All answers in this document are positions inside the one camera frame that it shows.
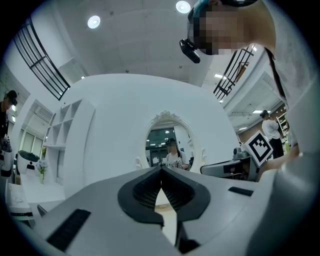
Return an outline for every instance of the black vent slot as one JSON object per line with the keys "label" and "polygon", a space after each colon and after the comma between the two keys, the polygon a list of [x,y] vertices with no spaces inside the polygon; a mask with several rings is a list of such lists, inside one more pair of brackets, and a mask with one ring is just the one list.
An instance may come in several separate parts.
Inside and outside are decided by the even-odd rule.
{"label": "black vent slot", "polygon": [[61,226],[47,239],[47,242],[60,251],[65,251],[86,222],[91,212],[76,209]]}
{"label": "black vent slot", "polygon": [[249,190],[249,189],[244,189],[244,188],[240,188],[240,187],[236,187],[236,186],[232,186],[228,189],[228,191],[240,194],[240,195],[244,195],[247,197],[251,197],[253,194],[253,190]]}

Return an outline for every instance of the white mirror frame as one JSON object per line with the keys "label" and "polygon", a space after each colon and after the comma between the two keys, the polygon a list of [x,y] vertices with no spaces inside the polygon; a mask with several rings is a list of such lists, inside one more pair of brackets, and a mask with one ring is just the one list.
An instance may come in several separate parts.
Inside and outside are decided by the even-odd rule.
{"label": "white mirror frame", "polygon": [[153,118],[148,125],[146,126],[143,138],[141,138],[141,143],[138,144],[138,156],[135,159],[135,167],[137,170],[149,168],[149,164],[146,157],[146,141],[148,139],[149,133],[151,132],[152,128],[162,122],[162,121],[174,121],[180,125],[182,125],[187,133],[190,135],[193,143],[193,155],[194,161],[190,172],[200,173],[200,167],[206,164],[206,149],[201,147],[200,142],[192,129],[192,127],[180,116],[177,116],[174,113],[170,113],[169,111],[165,110],[160,114],[157,114],[155,118]]}

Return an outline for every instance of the staircase railing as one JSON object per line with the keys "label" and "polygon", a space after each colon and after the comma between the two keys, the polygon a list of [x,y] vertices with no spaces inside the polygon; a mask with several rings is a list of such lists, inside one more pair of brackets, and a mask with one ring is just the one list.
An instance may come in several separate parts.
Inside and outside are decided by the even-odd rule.
{"label": "staircase railing", "polygon": [[30,17],[21,26],[13,41],[34,75],[60,100],[70,85],[48,56]]}
{"label": "staircase railing", "polygon": [[253,50],[254,45],[250,47],[248,46],[246,49],[243,48],[241,50],[236,50],[233,53],[223,76],[213,91],[219,101],[221,101],[225,96],[228,96],[233,87],[236,86],[237,81],[249,65],[250,59],[254,56]]}

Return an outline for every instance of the woman in white shirt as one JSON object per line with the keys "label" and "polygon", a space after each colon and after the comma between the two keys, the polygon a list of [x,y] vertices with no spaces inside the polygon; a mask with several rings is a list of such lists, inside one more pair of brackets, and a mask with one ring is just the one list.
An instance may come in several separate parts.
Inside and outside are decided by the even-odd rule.
{"label": "woman in white shirt", "polygon": [[187,164],[186,155],[179,151],[176,140],[174,138],[170,138],[165,142],[165,145],[167,146],[169,153],[166,156],[166,165],[183,170],[188,169],[189,164]]}

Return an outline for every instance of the person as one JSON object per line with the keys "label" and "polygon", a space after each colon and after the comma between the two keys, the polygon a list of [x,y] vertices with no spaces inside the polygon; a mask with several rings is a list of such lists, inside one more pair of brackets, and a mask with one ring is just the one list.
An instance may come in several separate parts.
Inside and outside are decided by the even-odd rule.
{"label": "person", "polygon": [[14,90],[9,91],[5,96],[3,101],[0,102],[0,145],[3,144],[5,135],[8,134],[9,120],[7,115],[7,110],[9,110],[12,105],[17,105],[17,93]]}
{"label": "person", "polygon": [[265,134],[271,147],[273,148],[273,159],[282,157],[284,155],[284,150],[282,148],[281,136],[278,132],[279,124],[276,121],[272,120],[267,110],[262,111],[260,117],[262,117],[263,119],[263,133]]}
{"label": "person", "polygon": [[166,165],[177,167],[183,170],[188,169],[189,164],[187,164],[186,155],[185,153],[179,151],[176,140],[174,138],[170,138],[165,142],[165,145],[168,149]]}
{"label": "person", "polygon": [[[207,54],[216,49],[241,49],[250,44],[263,46],[278,96],[289,111],[305,92],[319,86],[319,67],[300,31],[285,12],[270,0],[251,2],[238,7],[236,0],[199,0],[193,10],[193,17],[197,17],[193,18],[194,33],[189,38]],[[295,139],[294,130],[291,127],[290,137]],[[292,148],[287,154],[261,165],[257,181],[263,172],[277,170],[298,157],[297,139],[292,139],[290,144]]]}

